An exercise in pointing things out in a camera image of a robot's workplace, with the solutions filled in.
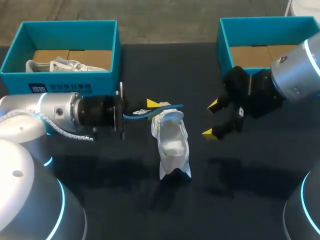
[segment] concrete floor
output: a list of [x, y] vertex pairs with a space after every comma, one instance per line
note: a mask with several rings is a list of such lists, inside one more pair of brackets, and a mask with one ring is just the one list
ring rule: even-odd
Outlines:
[[288, 0], [0, 0], [0, 46], [22, 21], [118, 20], [122, 43], [214, 42], [219, 18], [283, 16]]

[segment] shoe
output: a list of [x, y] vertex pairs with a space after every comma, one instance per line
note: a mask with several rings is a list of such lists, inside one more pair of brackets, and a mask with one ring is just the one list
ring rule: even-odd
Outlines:
[[188, 133], [183, 118], [181, 111], [168, 109], [152, 119], [151, 134], [157, 139], [160, 154], [160, 180], [175, 169], [191, 178]]
[[54, 61], [48, 63], [35, 62], [28, 60], [25, 64], [27, 73], [35, 72], [96, 72], [106, 71], [100, 67], [86, 66], [75, 60], [65, 60], [62, 57], [57, 57]]

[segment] cable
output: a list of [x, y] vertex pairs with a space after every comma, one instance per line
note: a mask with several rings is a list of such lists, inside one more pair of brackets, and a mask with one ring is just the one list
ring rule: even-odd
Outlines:
[[147, 118], [147, 117], [149, 117], [149, 116], [157, 115], [158, 113], [162, 112], [163, 110], [167, 110], [167, 109], [180, 109], [180, 108], [183, 108], [183, 107], [184, 107], [183, 104], [162, 106], [162, 107], [157, 107], [155, 110], [149, 111], [148, 113], [142, 114], [142, 115], [129, 116], [129, 115], [123, 114], [123, 118], [125, 118], [125, 119], [131, 119], [131, 120], [144, 119], [144, 118]]
[[82, 140], [82, 141], [94, 141], [93, 137], [90, 137], [88, 135], [80, 136], [68, 133], [64, 130], [62, 130], [60, 127], [58, 127], [53, 121], [50, 120], [46, 115], [42, 114], [39, 111], [33, 110], [33, 109], [15, 109], [10, 112], [8, 112], [6, 115], [0, 117], [0, 123], [3, 121], [10, 119], [12, 117], [22, 115], [22, 114], [28, 114], [31, 116], [39, 116], [41, 119], [43, 119], [46, 123], [48, 123], [55, 131], [57, 131], [59, 134], [69, 138], [69, 139], [75, 139], [75, 140]]
[[289, 13], [289, 9], [290, 9], [290, 6], [292, 4], [292, 0], [289, 0], [288, 2], [288, 5], [286, 6], [286, 10], [285, 10], [285, 13], [284, 13], [284, 16], [288, 16], [288, 13]]

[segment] teal box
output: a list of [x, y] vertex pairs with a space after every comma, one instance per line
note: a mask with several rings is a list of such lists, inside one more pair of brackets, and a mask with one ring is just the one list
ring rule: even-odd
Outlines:
[[[26, 62], [33, 59], [36, 50], [112, 50], [110, 70], [25, 72]], [[0, 74], [13, 95], [37, 91], [114, 95], [118, 90], [120, 65], [121, 42], [116, 20], [27, 21], [21, 23]]]
[[[320, 32], [312, 16], [221, 18], [217, 35], [217, 58], [223, 77], [235, 64], [230, 47], [299, 45]], [[262, 68], [245, 68], [254, 74]]]

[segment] blue label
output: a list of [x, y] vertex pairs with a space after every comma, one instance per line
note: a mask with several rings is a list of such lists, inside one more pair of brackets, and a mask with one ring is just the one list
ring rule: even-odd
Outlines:
[[92, 86], [89, 83], [72, 84], [50, 84], [51, 93], [72, 93], [92, 94]]

